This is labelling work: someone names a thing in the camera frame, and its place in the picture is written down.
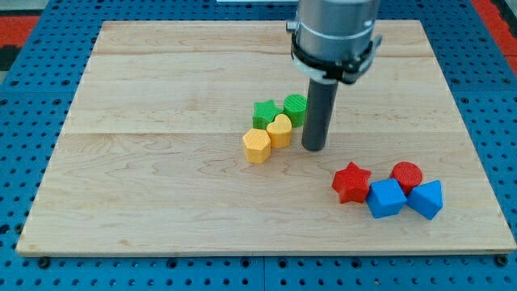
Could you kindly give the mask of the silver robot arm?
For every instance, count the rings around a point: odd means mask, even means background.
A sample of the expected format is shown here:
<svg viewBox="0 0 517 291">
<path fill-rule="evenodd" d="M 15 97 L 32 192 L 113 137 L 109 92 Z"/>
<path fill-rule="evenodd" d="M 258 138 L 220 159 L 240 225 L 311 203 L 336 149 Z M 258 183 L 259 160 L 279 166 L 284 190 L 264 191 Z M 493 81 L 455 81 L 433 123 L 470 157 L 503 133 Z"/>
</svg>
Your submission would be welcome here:
<svg viewBox="0 0 517 291">
<path fill-rule="evenodd" d="M 286 23 L 294 66 L 324 85 L 355 83 L 382 41 L 372 37 L 379 6 L 380 0 L 300 0 Z"/>
</svg>

